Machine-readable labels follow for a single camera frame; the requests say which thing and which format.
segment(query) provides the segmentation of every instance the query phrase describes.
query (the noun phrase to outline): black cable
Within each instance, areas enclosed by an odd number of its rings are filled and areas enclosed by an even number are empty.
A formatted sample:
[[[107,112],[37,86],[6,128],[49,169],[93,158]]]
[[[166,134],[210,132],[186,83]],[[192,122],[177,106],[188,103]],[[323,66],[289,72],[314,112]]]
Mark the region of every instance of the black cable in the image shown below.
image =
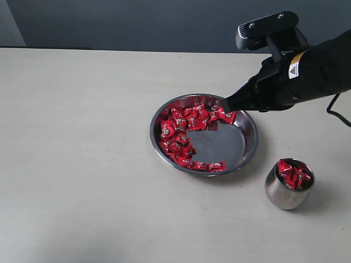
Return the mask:
[[[329,106],[327,108],[327,113],[337,117],[340,119],[340,121],[342,121],[343,123],[345,123],[348,127],[351,127],[351,122],[349,120],[347,120],[344,116],[342,116],[340,113],[336,112],[336,111],[332,111],[331,107],[334,105],[335,101],[338,99],[338,97],[340,96],[339,94],[336,94],[335,97],[331,100],[331,102],[329,103]]]

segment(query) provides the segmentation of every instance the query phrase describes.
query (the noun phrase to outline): gray wall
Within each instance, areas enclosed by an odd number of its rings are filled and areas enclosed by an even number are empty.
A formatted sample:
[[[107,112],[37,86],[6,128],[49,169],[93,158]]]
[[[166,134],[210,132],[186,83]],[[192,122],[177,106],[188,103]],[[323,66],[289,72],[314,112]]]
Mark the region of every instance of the gray wall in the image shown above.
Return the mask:
[[[239,52],[238,24],[296,12],[311,44],[351,28],[351,1],[7,0],[27,45]]]

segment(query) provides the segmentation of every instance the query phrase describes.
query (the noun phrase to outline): wrapped candy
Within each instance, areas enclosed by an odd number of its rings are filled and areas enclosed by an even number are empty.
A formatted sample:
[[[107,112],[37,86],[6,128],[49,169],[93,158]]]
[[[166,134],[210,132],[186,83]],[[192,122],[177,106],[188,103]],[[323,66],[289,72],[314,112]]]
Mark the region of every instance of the wrapped candy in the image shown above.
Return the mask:
[[[225,163],[202,163],[191,161],[196,154],[186,131],[218,130],[217,120],[233,124],[235,112],[225,114],[222,107],[213,106],[212,111],[205,104],[186,108],[171,108],[162,111],[159,146],[170,160],[180,166],[196,171],[216,172],[226,169]]]
[[[277,168],[279,176],[288,188],[301,190],[303,183],[311,180],[311,176],[303,171],[303,167],[290,165],[284,159],[277,162]]]

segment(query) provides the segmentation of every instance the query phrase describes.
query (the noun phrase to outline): red candy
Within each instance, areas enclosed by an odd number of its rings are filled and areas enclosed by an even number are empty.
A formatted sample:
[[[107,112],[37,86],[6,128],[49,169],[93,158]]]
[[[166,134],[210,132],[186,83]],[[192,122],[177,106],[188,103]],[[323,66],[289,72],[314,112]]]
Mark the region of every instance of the red candy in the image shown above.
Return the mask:
[[[169,151],[170,152],[174,152],[176,154],[181,154],[182,153],[182,147],[181,147],[181,144],[177,143],[177,142],[174,142],[174,141],[171,141],[171,143],[169,144]]]
[[[301,190],[304,181],[311,180],[311,176],[303,172],[303,167],[300,164],[288,164],[285,160],[281,159],[277,162],[279,175],[284,179],[287,187],[295,190]]]
[[[207,130],[218,130],[217,121],[214,121],[214,122],[208,121]]]
[[[191,159],[187,159],[182,156],[177,156],[177,163],[182,167],[189,168]]]
[[[193,110],[196,111],[196,112],[199,112],[199,110],[201,110],[203,108],[205,108],[205,103],[194,106]]]
[[[219,113],[218,113],[218,111],[211,111],[209,113],[209,116],[210,116],[209,122],[213,122],[213,121],[216,121],[218,119]]]
[[[291,173],[292,166],[285,162],[283,159],[280,159],[279,162],[276,164],[278,166],[279,173]]]
[[[205,108],[200,108],[197,111],[197,118],[198,119],[206,119],[208,117],[208,111]]]
[[[195,113],[193,108],[185,108],[183,111],[184,116],[188,116],[188,115],[193,114],[193,113]]]
[[[161,121],[161,138],[170,138],[176,132],[171,121]]]
[[[194,129],[206,130],[207,122],[208,122],[208,116],[205,119],[196,119]]]
[[[190,141],[190,138],[183,133],[178,133],[173,137],[173,141],[184,145]]]
[[[177,110],[176,108],[171,108],[171,115],[174,118],[184,118],[182,112],[180,110]]]
[[[191,162],[190,169],[197,171],[206,171],[206,164],[201,162]]]
[[[186,131],[186,125],[187,125],[186,119],[173,117],[173,121],[174,121],[175,131],[181,132],[181,133],[184,133]]]
[[[191,161],[196,151],[189,143],[190,138],[186,136],[186,130],[190,132],[206,129],[215,131],[218,130],[218,119],[230,124],[234,122],[235,112],[226,115],[223,108],[219,106],[213,106],[212,110],[213,112],[209,112],[205,109],[205,104],[200,104],[194,107],[171,108],[162,111],[160,117],[163,120],[161,121],[159,146],[170,160],[182,167],[197,171],[215,172],[226,169],[224,162],[202,163]]]
[[[178,162],[177,162],[177,155],[176,155],[174,152],[169,152],[169,153],[167,153],[167,156],[168,156],[168,158],[171,159],[173,162],[178,163]]]
[[[189,144],[187,147],[182,148],[182,156],[185,158],[192,158],[194,152],[196,153],[195,149],[193,148],[192,144]]]
[[[219,119],[222,119],[229,124],[234,123],[234,119],[235,119],[235,112],[234,111],[229,112],[229,113],[225,113],[223,107],[220,107],[217,112],[218,112]]]
[[[160,141],[159,142],[159,146],[161,147],[161,149],[163,150],[164,153],[169,152],[169,141]]]
[[[214,171],[223,171],[225,169],[226,169],[226,167],[225,167],[225,163],[224,162],[221,162],[221,163],[209,163],[209,164],[207,164],[206,171],[214,172]]]
[[[188,121],[188,131],[190,132],[196,130],[196,116],[196,112],[186,116],[186,120]]]

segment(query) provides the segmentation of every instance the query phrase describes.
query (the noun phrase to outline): robotic arm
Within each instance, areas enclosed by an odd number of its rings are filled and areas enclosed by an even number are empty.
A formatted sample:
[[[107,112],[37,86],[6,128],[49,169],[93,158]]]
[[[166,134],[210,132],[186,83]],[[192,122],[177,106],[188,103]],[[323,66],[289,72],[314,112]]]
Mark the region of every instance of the robotic arm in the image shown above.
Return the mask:
[[[268,46],[272,57],[262,61],[258,74],[222,101],[225,111],[281,111],[336,94],[327,112],[351,126],[339,113],[331,111],[339,94],[351,89],[351,30],[309,46],[297,23],[295,13],[282,12],[238,27],[238,48],[256,50]]]

